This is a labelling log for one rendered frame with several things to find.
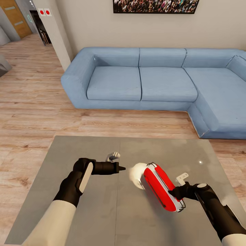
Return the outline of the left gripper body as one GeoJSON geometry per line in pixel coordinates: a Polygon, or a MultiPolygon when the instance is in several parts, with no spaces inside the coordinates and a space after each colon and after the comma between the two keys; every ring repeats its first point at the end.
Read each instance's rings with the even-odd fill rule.
{"type": "Polygon", "coordinates": [[[119,173],[119,162],[101,162],[102,172],[100,175],[112,175],[119,173]]]}

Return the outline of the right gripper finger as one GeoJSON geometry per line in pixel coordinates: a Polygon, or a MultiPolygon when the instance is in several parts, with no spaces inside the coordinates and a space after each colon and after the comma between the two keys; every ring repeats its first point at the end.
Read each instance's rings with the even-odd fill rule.
{"type": "Polygon", "coordinates": [[[168,190],[169,194],[171,194],[173,197],[175,197],[175,194],[173,193],[173,191],[168,190]]]}

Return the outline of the radio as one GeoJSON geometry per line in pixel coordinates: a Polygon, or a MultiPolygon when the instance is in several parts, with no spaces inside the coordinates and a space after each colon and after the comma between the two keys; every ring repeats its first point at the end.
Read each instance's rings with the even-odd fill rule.
{"type": "Polygon", "coordinates": [[[178,212],[186,208],[183,199],[177,200],[176,197],[169,194],[168,190],[172,191],[175,186],[158,164],[147,164],[147,168],[144,170],[144,177],[163,208],[168,211],[178,212]]]}

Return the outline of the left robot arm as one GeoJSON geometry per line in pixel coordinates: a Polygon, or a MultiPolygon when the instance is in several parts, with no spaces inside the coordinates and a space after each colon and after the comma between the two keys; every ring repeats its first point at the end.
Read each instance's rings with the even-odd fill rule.
{"type": "Polygon", "coordinates": [[[71,223],[90,175],[112,175],[125,170],[119,162],[113,162],[120,154],[107,155],[105,162],[79,158],[73,171],[60,185],[51,205],[21,246],[65,246],[71,223]]]}

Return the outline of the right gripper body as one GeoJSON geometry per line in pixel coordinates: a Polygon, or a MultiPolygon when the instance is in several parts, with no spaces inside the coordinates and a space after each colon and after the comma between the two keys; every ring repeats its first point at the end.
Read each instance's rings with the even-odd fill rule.
{"type": "Polygon", "coordinates": [[[173,193],[175,194],[175,197],[177,198],[177,200],[181,200],[184,197],[191,199],[187,193],[187,188],[189,186],[190,186],[189,182],[185,181],[185,185],[176,187],[175,189],[173,189],[173,193]]]}

